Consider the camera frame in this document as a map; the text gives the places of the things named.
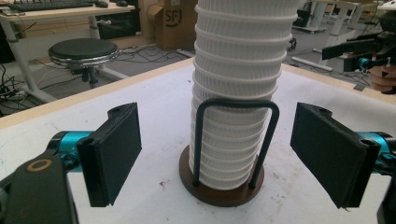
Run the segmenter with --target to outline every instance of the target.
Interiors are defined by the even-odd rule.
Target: black wire frame
[[[250,179],[248,187],[250,189],[256,188],[256,182],[260,174],[260,170],[264,163],[265,156],[267,155],[268,148],[270,146],[271,140],[274,136],[277,121],[279,120],[279,108],[278,106],[268,100],[231,100],[231,99],[220,99],[213,98],[203,101],[197,109],[196,121],[195,121],[195,145],[194,145],[194,167],[193,167],[193,180],[192,184],[195,187],[200,185],[199,174],[201,168],[201,149],[202,149],[202,135],[204,128],[204,114],[205,110],[210,106],[224,106],[233,108],[270,108],[272,110],[272,115],[270,122],[268,124],[267,132],[265,134],[262,148],[260,150],[259,157],[256,162],[256,166],[253,170],[253,175]]]

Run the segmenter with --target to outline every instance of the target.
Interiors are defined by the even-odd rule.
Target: stool seat
[[[54,63],[68,67],[94,66],[111,61],[118,55],[116,44],[93,38],[65,40],[49,49],[49,57]]]

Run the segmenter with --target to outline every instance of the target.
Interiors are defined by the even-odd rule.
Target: stool
[[[50,59],[61,66],[83,69],[82,80],[96,87],[94,66],[113,61],[119,55],[119,47],[107,40],[94,38],[71,39],[59,42],[49,49]]]

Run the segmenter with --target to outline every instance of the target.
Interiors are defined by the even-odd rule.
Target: black keyboard
[[[43,11],[53,9],[75,8],[75,7],[92,7],[93,3],[80,2],[80,1],[59,1],[59,2],[36,2],[36,3],[18,3],[10,4],[9,8],[27,12],[27,11]]]

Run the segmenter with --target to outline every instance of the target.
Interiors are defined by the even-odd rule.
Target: round brown base
[[[189,166],[189,154],[190,146],[186,146],[180,156],[180,161],[178,164],[178,170],[180,172],[181,182],[183,182],[184,187],[197,199],[204,203],[209,203],[219,207],[234,207],[252,200],[262,187],[262,182],[264,180],[264,168],[262,167],[259,177],[256,182],[256,188],[250,189],[248,183],[250,182],[250,177],[247,181],[237,189],[231,190],[218,190],[212,189],[200,184],[195,187],[192,184],[193,175]]]

